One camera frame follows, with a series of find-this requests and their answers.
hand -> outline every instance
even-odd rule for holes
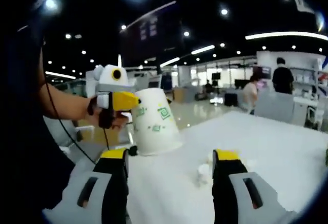
[[[99,114],[102,111],[102,108],[96,107],[93,109],[93,115],[86,115],[86,120],[90,122],[94,126],[99,126]],[[114,111],[114,120],[112,121],[112,129],[118,129],[120,130],[122,127],[124,127],[128,121],[129,118],[122,115],[121,112]]]

white tabletop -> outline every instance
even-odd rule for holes
[[[230,112],[182,130],[185,145],[129,161],[128,212],[134,224],[213,224],[212,185],[198,188],[197,167],[213,149],[237,150],[299,212],[325,173],[328,135],[261,117]]]
[[[318,106],[318,101],[317,100],[310,100],[310,99],[305,98],[305,97],[294,97],[294,102],[302,104],[302,105],[307,105],[307,106],[313,106],[313,107]]]

dark ceiling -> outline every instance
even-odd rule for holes
[[[52,15],[46,30],[46,71],[83,77],[85,71],[96,65],[117,64],[120,52],[118,36],[121,25],[128,25],[143,14],[171,1],[177,1],[183,31],[190,36],[183,44],[161,55],[165,62],[192,50],[214,44],[216,48],[199,54],[200,62],[241,55],[255,55],[266,46],[267,50],[296,51],[327,54],[328,42],[309,37],[275,37],[245,40],[246,35],[275,31],[302,31],[317,33],[316,18],[310,13],[297,11],[294,0],[57,0],[60,11]],[[328,15],[327,0],[305,0],[316,11]],[[222,16],[222,8],[229,16]],[[65,34],[72,35],[65,39]],[[196,62],[196,56],[187,56],[177,62],[188,65]],[[125,62],[126,66],[139,66],[143,61]]]

desk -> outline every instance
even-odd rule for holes
[[[280,204],[299,212],[325,172],[328,135],[238,112],[181,132],[185,144],[156,157],[129,158],[128,212],[134,224],[213,224],[212,185],[198,188],[197,167],[213,149],[238,150],[277,192]]]
[[[307,105],[312,107],[318,106],[318,100],[310,100],[305,97],[294,97],[294,102],[301,105]]]

black shirt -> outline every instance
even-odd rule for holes
[[[273,73],[273,85],[276,92],[292,94],[292,84],[294,77],[290,69],[278,67]]]
[[[10,223],[42,223],[42,209],[52,209],[60,202],[74,163],[60,150],[43,120],[38,97],[42,27],[35,19],[24,26],[5,36],[8,75],[2,118],[8,134],[3,143],[10,158],[6,162],[10,182],[3,201],[14,212]]]

